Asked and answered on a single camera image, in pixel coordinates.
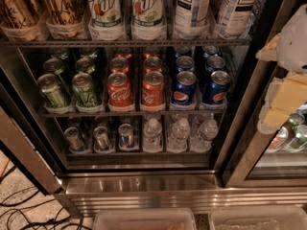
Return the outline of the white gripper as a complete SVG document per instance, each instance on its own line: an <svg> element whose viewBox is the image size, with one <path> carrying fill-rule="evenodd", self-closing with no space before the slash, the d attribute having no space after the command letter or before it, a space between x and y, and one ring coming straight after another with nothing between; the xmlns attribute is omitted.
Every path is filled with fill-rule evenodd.
<svg viewBox="0 0 307 230"><path fill-rule="evenodd" d="M292 113L307 102L307 4L299 7L291 19L255 57L277 61L289 73L273 78L259 114L257 129L263 134L279 130Z"/></svg>

